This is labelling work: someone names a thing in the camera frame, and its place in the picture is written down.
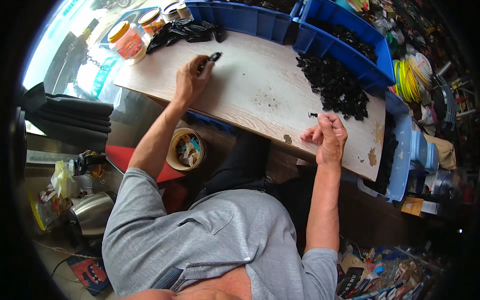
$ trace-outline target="red board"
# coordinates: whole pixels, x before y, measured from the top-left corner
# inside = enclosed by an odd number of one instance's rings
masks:
[[[120,147],[120,146],[111,146],[107,145],[105,148],[105,154],[107,157],[123,172],[127,170],[128,163],[130,162],[130,158],[132,157],[133,151],[135,149],[128,148],[128,147]],[[172,180],[175,178],[183,177],[182,173],[178,172],[174,168],[172,168],[166,161],[163,163],[163,169],[158,178],[156,179],[158,182],[164,182],[167,180]]]

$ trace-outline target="wood grain surface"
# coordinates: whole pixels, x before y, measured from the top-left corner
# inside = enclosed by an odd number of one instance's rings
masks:
[[[321,113],[319,95],[297,67],[297,53],[255,36],[227,31],[222,43],[180,41],[125,65],[114,84],[147,96],[171,101],[178,67],[195,54],[223,52],[213,68],[208,86],[191,109],[315,154],[317,146],[301,134],[317,123],[308,113]],[[342,166],[376,180],[382,155],[385,101],[368,95],[369,117],[344,120],[348,131]]]

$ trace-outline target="electric kettle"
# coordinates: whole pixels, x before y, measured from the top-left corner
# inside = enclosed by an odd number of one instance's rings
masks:
[[[68,218],[73,231],[88,238],[101,236],[116,198],[113,192],[100,192],[86,196],[70,207]]]

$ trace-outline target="shirt pocket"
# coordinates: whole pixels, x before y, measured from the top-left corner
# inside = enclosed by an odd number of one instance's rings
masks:
[[[197,222],[203,225],[205,229],[211,234],[216,234],[223,227],[225,227],[233,218],[233,211],[231,209],[222,211],[205,211],[199,210],[193,212],[188,217],[178,222],[177,226],[182,226],[188,222]]]

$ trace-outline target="beige cloth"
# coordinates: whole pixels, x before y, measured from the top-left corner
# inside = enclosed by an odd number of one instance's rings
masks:
[[[427,140],[427,142],[435,143],[435,145],[437,145],[440,166],[447,170],[455,170],[456,157],[453,144],[449,141],[439,139],[438,137],[430,136],[426,133],[424,133],[423,135],[425,136],[425,140]]]

